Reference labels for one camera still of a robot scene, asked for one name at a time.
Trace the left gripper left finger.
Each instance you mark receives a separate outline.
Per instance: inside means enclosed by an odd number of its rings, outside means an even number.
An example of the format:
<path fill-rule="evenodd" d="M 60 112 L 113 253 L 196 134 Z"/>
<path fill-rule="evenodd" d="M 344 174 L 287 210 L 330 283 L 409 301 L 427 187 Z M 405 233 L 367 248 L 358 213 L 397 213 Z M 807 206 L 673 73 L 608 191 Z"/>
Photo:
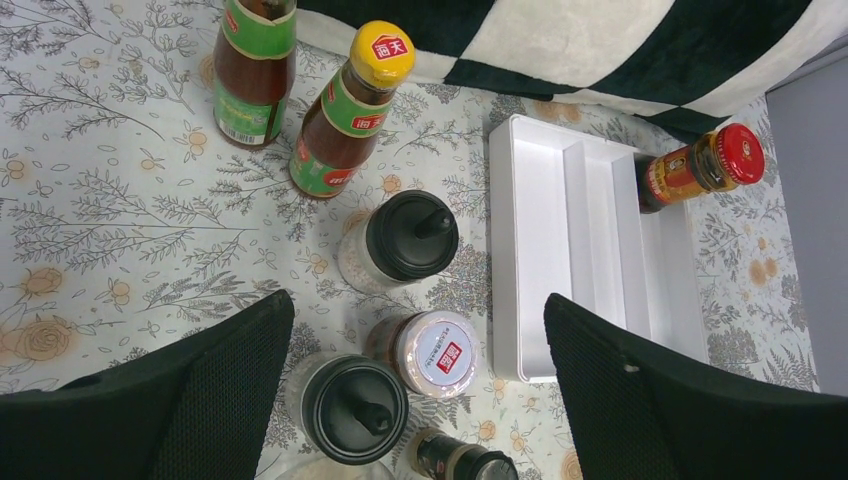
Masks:
<path fill-rule="evenodd" d="M 278 290 L 54 391 L 1 399 L 5 479 L 250 479 L 294 323 Z"/>

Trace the white divided organizer tray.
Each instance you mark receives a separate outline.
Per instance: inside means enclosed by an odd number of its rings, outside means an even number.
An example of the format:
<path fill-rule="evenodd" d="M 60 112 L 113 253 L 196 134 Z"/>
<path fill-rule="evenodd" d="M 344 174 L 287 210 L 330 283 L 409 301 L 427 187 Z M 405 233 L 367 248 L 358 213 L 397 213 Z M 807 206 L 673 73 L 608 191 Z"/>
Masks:
<path fill-rule="evenodd" d="M 561 294 L 698 361 L 707 335 L 688 212 L 644 215 L 631 146 L 514 115 L 490 134 L 492 337 L 501 378 L 556 378 L 543 311 Z"/>

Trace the red lid chili sauce jar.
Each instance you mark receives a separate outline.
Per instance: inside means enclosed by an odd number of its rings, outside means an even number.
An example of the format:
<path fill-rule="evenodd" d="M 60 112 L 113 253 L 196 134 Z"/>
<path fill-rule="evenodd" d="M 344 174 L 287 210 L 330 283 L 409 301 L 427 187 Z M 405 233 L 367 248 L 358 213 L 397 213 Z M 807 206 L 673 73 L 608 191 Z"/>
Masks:
<path fill-rule="evenodd" d="M 766 159 L 758 137 L 731 123 L 662 156 L 636 162 L 639 208 L 652 214 L 707 193 L 759 182 Z"/>

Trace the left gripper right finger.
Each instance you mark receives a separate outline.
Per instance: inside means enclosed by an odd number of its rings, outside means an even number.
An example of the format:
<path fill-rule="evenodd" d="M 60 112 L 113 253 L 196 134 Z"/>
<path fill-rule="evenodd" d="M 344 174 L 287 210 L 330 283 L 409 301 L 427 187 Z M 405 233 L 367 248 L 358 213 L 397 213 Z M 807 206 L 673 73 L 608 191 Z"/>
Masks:
<path fill-rule="evenodd" d="M 723 371 L 551 294 L 544 326 L 587 479 L 843 479 L 847 401 Z"/>

